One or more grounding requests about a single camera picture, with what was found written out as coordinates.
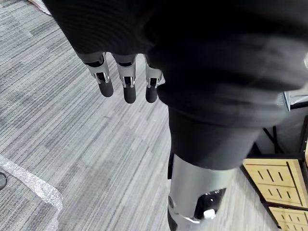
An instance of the floor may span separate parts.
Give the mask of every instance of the floor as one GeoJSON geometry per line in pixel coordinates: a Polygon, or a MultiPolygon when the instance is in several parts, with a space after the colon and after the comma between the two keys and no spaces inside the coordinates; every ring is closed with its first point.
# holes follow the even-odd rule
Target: floor
{"type": "MultiPolygon", "coordinates": [[[[0,156],[63,196],[59,231],[167,231],[167,108],[145,101],[137,58],[137,101],[104,98],[52,17],[27,1],[0,1],[0,156]]],[[[0,191],[0,231],[42,231],[56,208],[14,175],[0,191]]],[[[276,231],[239,171],[220,215],[204,230],[276,231]]]]}

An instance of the bubble wrap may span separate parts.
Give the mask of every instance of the bubble wrap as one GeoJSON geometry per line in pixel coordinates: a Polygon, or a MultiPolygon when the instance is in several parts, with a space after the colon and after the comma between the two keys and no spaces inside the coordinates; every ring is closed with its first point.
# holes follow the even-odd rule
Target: bubble wrap
{"type": "Polygon", "coordinates": [[[38,178],[37,176],[33,175],[32,173],[28,172],[24,168],[18,166],[2,155],[0,155],[0,168],[15,178],[19,179],[42,201],[49,203],[57,208],[56,214],[50,220],[47,228],[45,229],[45,231],[56,231],[58,229],[58,216],[63,208],[63,197],[61,193],[47,182],[43,181],[42,179],[38,178]]]}

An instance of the slotted wooden panel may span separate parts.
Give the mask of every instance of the slotted wooden panel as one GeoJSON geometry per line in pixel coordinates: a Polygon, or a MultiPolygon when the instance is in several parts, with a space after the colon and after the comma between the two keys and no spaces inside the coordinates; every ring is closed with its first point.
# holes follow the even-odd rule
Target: slotted wooden panel
{"type": "Polygon", "coordinates": [[[275,185],[258,185],[265,200],[284,205],[301,206],[296,188],[275,185]]]}
{"type": "Polygon", "coordinates": [[[269,207],[283,231],[308,231],[308,212],[269,207]]]}
{"type": "Polygon", "coordinates": [[[308,226],[284,223],[281,226],[283,231],[308,231],[308,226]]]}
{"type": "Polygon", "coordinates": [[[308,207],[297,159],[246,159],[244,167],[267,202],[308,207]]]}
{"type": "Polygon", "coordinates": [[[287,165],[285,166],[245,166],[255,183],[292,186],[294,183],[287,165]]]}
{"type": "Polygon", "coordinates": [[[274,207],[269,208],[278,223],[294,223],[308,226],[308,221],[306,218],[308,213],[305,211],[274,207]]]}

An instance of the black fabric sleeve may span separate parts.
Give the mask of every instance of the black fabric sleeve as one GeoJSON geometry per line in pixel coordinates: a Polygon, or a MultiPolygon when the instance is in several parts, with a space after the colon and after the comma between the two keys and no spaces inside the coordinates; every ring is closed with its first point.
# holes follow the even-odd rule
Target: black fabric sleeve
{"type": "Polygon", "coordinates": [[[158,94],[169,106],[172,152],[200,167],[241,165],[261,128],[283,119],[278,94],[307,81],[308,28],[304,14],[296,17],[307,5],[249,3],[185,7],[171,20],[161,11],[149,22],[158,41],[149,58],[166,79],[158,94]]]}

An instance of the black fingertip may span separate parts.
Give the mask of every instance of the black fingertip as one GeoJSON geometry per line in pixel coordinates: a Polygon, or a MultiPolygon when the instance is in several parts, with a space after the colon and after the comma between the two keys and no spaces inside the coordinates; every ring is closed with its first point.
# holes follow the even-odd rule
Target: black fingertip
{"type": "Polygon", "coordinates": [[[134,103],[136,101],[136,89],[134,87],[130,87],[130,85],[127,85],[126,88],[123,88],[124,90],[124,99],[127,103],[134,103]]]}
{"type": "Polygon", "coordinates": [[[103,96],[110,97],[114,93],[114,88],[112,87],[111,79],[108,83],[102,82],[98,85],[103,96]]]}
{"type": "Polygon", "coordinates": [[[157,99],[157,90],[154,86],[151,86],[150,88],[146,88],[145,92],[145,98],[147,102],[154,103],[157,99]]]}

